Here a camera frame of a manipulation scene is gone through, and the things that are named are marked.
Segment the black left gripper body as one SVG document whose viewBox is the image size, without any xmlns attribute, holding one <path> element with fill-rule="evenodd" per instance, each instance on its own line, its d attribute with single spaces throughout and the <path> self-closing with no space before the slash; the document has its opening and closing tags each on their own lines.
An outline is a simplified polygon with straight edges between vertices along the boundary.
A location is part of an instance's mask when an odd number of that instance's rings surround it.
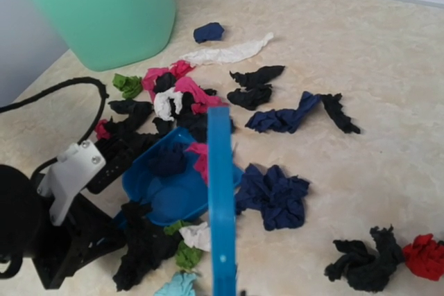
<svg viewBox="0 0 444 296">
<path fill-rule="evenodd" d="M 43 287 L 58 289 L 66 278 L 125 244 L 112 218 L 79 194 L 61 226 L 48 223 L 44 228 L 33 264 Z"/>
</svg>

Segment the blue hand brush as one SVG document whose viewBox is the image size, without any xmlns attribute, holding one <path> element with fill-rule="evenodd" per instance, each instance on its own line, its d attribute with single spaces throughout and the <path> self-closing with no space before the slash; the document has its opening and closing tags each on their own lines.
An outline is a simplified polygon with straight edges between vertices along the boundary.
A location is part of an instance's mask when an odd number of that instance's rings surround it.
<svg viewBox="0 0 444 296">
<path fill-rule="evenodd" d="M 228 107 L 208 109 L 207 145 L 212 294 L 236 295 L 236 220 Z"/>
</svg>

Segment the teal plastic waste bin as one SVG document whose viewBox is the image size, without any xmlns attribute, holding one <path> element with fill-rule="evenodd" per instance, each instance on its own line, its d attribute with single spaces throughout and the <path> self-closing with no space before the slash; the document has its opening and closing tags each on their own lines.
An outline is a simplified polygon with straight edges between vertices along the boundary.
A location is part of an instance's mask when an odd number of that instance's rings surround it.
<svg viewBox="0 0 444 296">
<path fill-rule="evenodd" d="M 33 0 L 80 62 L 115 69 L 157 55 L 169 43 L 174 0 Z"/>
</svg>

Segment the blue dustpan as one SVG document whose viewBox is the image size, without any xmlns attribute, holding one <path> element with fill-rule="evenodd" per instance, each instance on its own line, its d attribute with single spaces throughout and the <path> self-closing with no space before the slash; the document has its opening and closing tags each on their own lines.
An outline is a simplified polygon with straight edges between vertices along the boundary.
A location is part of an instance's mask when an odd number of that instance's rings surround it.
<svg viewBox="0 0 444 296">
<path fill-rule="evenodd" d="M 139 156 L 122 175 L 122 187 L 128 199 L 149 203 L 152 210 L 147 217 L 153 224 L 166 227 L 178 220 L 192 221 L 208 210 L 208 187 L 194 164 L 196 153 L 186 152 L 186 169 L 182 173 L 161 177 L 148 167 L 163 148 L 180 144 L 188 148 L 194 138 L 184 128 L 176 128 Z"/>
</svg>

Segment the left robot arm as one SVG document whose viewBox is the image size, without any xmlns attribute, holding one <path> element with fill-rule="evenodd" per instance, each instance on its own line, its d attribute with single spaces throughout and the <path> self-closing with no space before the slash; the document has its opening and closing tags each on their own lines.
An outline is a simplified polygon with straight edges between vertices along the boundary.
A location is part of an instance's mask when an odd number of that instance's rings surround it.
<svg viewBox="0 0 444 296">
<path fill-rule="evenodd" d="M 43 287 L 55 290 L 67 277 L 126 244 L 111 217 L 85 196 L 74 198 L 60 226 L 50 220 L 51 204 L 21 171 L 1 166 L 2 279 L 13 278 L 30 258 Z"/>
</svg>

